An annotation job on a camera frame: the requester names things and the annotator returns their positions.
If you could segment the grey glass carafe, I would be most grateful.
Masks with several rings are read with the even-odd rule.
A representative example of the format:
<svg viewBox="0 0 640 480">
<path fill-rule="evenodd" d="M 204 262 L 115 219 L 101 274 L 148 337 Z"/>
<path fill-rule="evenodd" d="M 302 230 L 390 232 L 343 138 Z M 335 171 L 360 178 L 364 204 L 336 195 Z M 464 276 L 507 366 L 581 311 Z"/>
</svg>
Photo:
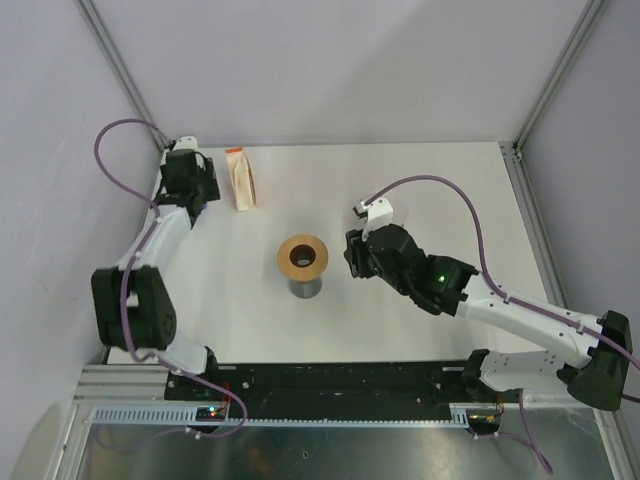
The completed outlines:
<svg viewBox="0 0 640 480">
<path fill-rule="evenodd" d="M 290 292 L 300 299 L 311 299 L 319 294 L 323 286 L 321 276 L 312 280 L 299 281 L 294 279 L 288 280 L 288 288 Z"/>
</svg>

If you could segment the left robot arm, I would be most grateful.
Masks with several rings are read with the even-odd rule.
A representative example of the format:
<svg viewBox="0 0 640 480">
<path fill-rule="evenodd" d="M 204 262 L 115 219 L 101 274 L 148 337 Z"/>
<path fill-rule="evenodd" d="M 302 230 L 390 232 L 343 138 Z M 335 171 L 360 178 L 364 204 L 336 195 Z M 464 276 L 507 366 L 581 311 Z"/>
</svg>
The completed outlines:
<svg viewBox="0 0 640 480">
<path fill-rule="evenodd" d="M 185 385 L 202 400 L 219 392 L 221 376 L 208 367 L 208 348 L 179 330 L 163 273 L 207 204 L 219 199 L 210 158 L 193 148 L 168 151 L 143 231 L 116 266 L 91 277 L 102 344 L 188 372 Z"/>
</svg>

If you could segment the orange coffee filter pack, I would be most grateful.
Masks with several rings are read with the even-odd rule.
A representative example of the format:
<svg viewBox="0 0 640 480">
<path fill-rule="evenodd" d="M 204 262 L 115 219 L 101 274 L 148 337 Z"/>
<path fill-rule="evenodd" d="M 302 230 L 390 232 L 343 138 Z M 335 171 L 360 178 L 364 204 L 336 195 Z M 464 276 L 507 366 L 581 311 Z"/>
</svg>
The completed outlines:
<svg viewBox="0 0 640 480">
<path fill-rule="evenodd" d="M 239 212 L 257 206 L 254 177 L 246 150 L 235 147 L 225 150 L 236 209 Z"/>
</svg>

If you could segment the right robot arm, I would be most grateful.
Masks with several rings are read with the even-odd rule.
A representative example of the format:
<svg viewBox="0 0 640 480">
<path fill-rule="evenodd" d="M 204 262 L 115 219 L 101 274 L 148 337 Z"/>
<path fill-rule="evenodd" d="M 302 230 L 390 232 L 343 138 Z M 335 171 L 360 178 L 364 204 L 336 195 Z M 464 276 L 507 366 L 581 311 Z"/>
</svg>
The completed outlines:
<svg viewBox="0 0 640 480">
<path fill-rule="evenodd" d="M 379 277 L 420 309 L 483 322 L 537 345 L 502 353 L 477 349 L 461 376 L 473 401 L 516 390 L 561 390 L 595 409 L 621 406 L 629 368 L 628 319 L 614 311 L 601 317 L 503 294 L 475 267 L 447 256 L 427 255 L 401 226 L 369 234 L 350 230 L 344 257 L 355 278 Z"/>
</svg>

